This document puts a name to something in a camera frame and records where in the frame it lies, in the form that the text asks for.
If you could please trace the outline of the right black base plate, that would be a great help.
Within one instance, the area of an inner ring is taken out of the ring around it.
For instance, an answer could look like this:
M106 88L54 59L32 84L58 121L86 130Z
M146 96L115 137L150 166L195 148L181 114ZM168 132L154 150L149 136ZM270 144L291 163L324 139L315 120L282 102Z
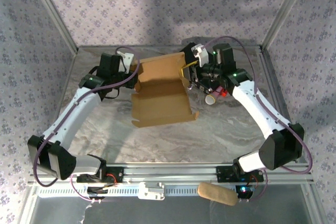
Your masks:
M231 166L216 166L216 176L219 183L264 181L264 176L261 170L243 172L237 164Z

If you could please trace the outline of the brown cardboard box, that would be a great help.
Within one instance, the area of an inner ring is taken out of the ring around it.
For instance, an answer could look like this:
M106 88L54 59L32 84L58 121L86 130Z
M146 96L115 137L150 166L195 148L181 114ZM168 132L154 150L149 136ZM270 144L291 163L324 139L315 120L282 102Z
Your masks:
M132 124L138 128L195 121L182 76L185 54L177 52L140 61L138 82L131 95Z

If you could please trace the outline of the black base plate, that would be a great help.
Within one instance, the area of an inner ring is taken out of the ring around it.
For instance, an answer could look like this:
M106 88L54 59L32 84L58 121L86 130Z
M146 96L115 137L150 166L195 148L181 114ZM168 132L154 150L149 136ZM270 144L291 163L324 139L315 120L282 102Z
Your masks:
M264 181L264 176L261 170L243 172L237 164L231 166L216 166L216 176L219 183Z
M82 174L76 179L78 183L103 183L103 184L114 184L121 183L124 175L124 167L122 166L107 166L98 169L98 171L93 174Z

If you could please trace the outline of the aluminium side rail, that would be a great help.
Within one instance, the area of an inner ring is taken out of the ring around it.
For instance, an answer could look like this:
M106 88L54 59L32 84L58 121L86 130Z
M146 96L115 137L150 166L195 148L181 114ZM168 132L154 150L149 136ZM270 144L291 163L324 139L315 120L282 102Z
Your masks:
M295 160L303 161L302 152L307 152L305 164L307 168L303 171L298 171L289 168L287 165L281 166L284 170L297 174L310 174L312 168L312 157L306 144L303 142L304 129L300 124L292 124L289 121L289 113L281 93L274 67L271 63L271 58L267 50L260 48L260 62L264 70L265 79L268 83L270 95L274 102L276 112L272 112L271 116L275 117L276 122L284 127L275 137L275 154L277 158L295 158Z

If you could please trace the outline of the aluminium frame post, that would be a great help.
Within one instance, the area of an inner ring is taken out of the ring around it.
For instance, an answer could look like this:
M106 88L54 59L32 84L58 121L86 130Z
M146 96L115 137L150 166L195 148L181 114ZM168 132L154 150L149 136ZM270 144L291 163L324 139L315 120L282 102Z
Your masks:
M41 0L41 1L45 9L47 10L49 17L51 18L57 30L61 34L63 40L65 41L66 45L73 54L76 54L78 52L78 47L74 42L70 34L70 31L63 22L59 11L57 11L55 4L53 3L52 0Z
M263 39L263 42L260 45L262 51L268 50L268 48L271 46L285 20L289 16L290 11L295 5L296 1L297 0L283 0L283 3L280 5L279 10L277 11L274 21L272 22L265 38Z

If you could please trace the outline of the white plastic clip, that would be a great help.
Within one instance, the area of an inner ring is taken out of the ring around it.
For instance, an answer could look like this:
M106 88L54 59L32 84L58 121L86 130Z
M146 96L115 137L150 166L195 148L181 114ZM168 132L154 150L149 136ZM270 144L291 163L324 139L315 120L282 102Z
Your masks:
M138 198L143 200L164 200L165 185L161 182L141 182L138 188Z

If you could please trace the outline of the tan foam roll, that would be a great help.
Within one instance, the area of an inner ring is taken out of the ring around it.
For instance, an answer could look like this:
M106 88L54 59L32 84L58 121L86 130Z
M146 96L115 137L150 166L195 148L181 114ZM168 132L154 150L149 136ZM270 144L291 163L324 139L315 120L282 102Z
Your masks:
M234 206L238 203L237 193L220 185L201 182L198 185L197 193L202 198L228 206Z

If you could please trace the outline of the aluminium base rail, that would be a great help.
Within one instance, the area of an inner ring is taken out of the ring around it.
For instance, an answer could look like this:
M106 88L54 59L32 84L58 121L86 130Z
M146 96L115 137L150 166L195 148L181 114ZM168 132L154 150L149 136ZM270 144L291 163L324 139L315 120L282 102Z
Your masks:
M124 175L121 183L135 184L139 182L163 182L163 183L198 183L198 182L215 182L217 181L216 166L231 166L231 164L215 163L128 163L128 164L111 164L107 166L124 167ZM74 175L89 174L93 175L98 170L90 168L75 168ZM297 175L284 169L278 168L263 172L263 182L250 183L304 183L313 182L311 174Z

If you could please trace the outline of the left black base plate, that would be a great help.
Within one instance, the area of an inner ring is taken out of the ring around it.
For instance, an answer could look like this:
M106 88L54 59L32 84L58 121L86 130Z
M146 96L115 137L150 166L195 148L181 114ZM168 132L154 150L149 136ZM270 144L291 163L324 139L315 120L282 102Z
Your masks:
M76 179L78 183L103 183L103 184L114 184L121 183L124 175L124 167L122 166L107 166L98 169L98 171L93 174L82 174Z

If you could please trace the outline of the black case with metal latches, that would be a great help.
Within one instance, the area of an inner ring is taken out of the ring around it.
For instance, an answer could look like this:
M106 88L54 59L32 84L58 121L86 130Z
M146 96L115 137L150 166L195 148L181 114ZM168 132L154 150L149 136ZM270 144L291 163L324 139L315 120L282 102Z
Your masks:
M191 63L193 61L197 61L197 65L190 66L189 68L193 69L195 80L189 81L190 82L190 88L196 87L203 91L206 94L210 94L213 91L213 88L210 84L210 78L206 76L205 69L203 66L202 68L199 66L198 59L194 57L191 48L195 46L196 43L191 42L187 46L185 46L181 52L185 54L185 63Z

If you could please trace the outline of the black board with LED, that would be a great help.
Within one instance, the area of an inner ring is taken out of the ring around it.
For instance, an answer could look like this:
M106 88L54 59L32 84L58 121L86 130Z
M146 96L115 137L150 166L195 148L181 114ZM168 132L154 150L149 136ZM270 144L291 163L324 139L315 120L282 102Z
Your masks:
M255 187L251 185L237 185L235 186L238 199L250 200L255 191Z

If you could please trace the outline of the white torn film scrap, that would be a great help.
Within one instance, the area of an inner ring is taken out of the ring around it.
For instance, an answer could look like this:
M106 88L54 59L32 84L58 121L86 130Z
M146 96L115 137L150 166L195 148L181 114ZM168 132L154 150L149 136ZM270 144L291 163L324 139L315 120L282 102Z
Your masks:
M90 209L92 207L92 204L89 204L88 206L85 207L83 214L81 215L81 217L79 218L78 224L83 224L86 218L86 212L88 209Z

